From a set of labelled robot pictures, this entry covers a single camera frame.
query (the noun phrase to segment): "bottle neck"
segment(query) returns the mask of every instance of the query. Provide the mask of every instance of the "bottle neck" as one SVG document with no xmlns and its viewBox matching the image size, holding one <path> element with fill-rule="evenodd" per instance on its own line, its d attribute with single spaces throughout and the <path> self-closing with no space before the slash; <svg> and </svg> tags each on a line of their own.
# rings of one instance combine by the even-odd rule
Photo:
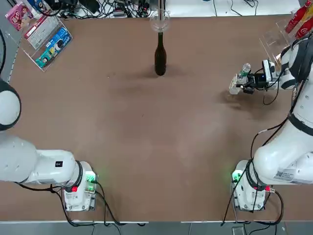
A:
<svg viewBox="0 0 313 235">
<path fill-rule="evenodd" d="M 158 33 L 157 47 L 163 47 L 163 33 Z"/>
</svg>

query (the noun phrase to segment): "robotic arm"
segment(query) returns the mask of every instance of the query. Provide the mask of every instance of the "robotic arm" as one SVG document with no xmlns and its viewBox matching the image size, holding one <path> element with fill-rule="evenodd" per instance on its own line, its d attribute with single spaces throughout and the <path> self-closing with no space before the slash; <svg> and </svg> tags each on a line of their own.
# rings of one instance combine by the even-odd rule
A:
<svg viewBox="0 0 313 235">
<path fill-rule="evenodd" d="M 94 209 L 96 174 L 86 162 L 64 150 L 37 150 L 6 134 L 21 115 L 18 93 L 0 79 L 0 181 L 18 184 L 56 184 L 63 188 L 67 211 Z"/>
<path fill-rule="evenodd" d="M 254 89 L 297 88 L 290 113 L 282 123 L 282 132 L 258 148 L 253 159 L 240 161 L 232 173 L 232 186 L 237 185 L 234 203 L 241 210 L 263 209 L 268 185 L 313 183 L 312 61 L 313 38 L 310 35 L 295 41 L 281 53 L 281 72 L 275 73 L 273 63 L 263 61 L 264 74 L 248 74 L 244 83 L 238 83 L 237 76 L 232 80 L 229 87 L 232 94 L 234 88 L 248 94 Z"/>
</svg>

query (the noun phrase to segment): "label sticker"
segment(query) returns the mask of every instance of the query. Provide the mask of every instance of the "label sticker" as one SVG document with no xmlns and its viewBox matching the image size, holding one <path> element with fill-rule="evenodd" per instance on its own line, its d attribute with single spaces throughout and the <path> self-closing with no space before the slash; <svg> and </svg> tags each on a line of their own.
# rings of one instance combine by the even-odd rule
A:
<svg viewBox="0 0 313 235">
<path fill-rule="evenodd" d="M 294 178 L 295 171 L 295 168 L 278 169 L 276 175 L 274 176 L 274 179 L 291 182 Z"/>
</svg>

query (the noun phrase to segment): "tabletop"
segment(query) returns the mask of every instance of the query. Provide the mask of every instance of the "tabletop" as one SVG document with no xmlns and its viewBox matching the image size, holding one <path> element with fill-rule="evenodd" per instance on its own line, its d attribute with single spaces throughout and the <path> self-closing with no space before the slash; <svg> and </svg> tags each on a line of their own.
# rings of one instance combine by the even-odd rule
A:
<svg viewBox="0 0 313 235">
<path fill-rule="evenodd" d="M 154 73 L 157 34 L 148 20 L 66 21 L 73 41 L 45 73 L 19 50 L 11 85 L 22 115 L 9 132 L 88 161 L 121 221 L 220 221 L 231 172 L 249 158 L 253 136 L 280 123 L 291 102 L 281 92 L 265 107 L 262 92 L 232 96 L 228 86 L 244 63 L 261 67 L 259 37 L 285 18 L 175 18 L 164 34 L 163 77 Z M 0 220 L 65 220 L 55 195 L 1 188 Z M 284 220 L 313 219 L 312 187 L 275 188 Z M 266 210 L 238 219 L 275 220 L 279 207 L 273 196 Z M 103 207 L 71 217 L 103 220 Z"/>
</svg>

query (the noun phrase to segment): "wine bottle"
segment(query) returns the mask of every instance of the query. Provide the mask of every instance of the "wine bottle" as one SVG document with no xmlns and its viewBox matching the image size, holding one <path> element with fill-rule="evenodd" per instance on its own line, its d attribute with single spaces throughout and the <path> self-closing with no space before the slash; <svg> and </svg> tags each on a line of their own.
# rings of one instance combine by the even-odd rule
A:
<svg viewBox="0 0 313 235">
<path fill-rule="evenodd" d="M 155 52 L 155 71 L 162 76 L 166 72 L 166 51 L 163 45 L 163 33 L 158 33 L 158 42 Z"/>
</svg>

